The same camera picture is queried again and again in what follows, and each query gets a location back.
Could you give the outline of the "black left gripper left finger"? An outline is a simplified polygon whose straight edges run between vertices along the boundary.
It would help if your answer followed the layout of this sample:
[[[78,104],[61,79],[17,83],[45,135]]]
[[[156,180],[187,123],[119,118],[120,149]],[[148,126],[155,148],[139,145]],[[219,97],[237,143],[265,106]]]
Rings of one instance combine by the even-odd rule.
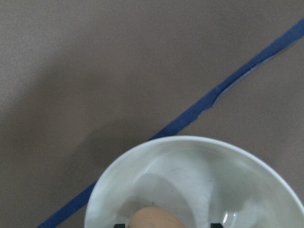
[[[125,228],[125,224],[115,224],[114,228]]]

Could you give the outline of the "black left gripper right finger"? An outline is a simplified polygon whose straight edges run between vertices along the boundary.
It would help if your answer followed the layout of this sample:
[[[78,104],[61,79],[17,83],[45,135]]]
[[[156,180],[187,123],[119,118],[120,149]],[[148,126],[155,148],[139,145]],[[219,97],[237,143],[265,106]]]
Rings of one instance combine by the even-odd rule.
[[[210,228],[223,228],[221,223],[211,223]]]

